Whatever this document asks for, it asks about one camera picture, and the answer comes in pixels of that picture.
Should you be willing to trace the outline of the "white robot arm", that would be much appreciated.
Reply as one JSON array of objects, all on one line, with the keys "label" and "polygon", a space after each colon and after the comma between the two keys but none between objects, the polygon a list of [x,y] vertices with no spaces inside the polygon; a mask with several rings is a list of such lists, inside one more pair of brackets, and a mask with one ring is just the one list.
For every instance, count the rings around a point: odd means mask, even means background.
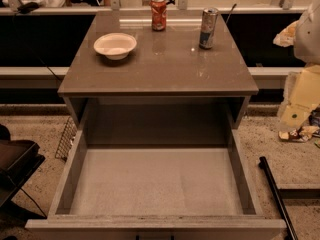
[{"label": "white robot arm", "polygon": [[298,20],[294,54],[305,63],[320,64],[320,0],[313,0]]}]

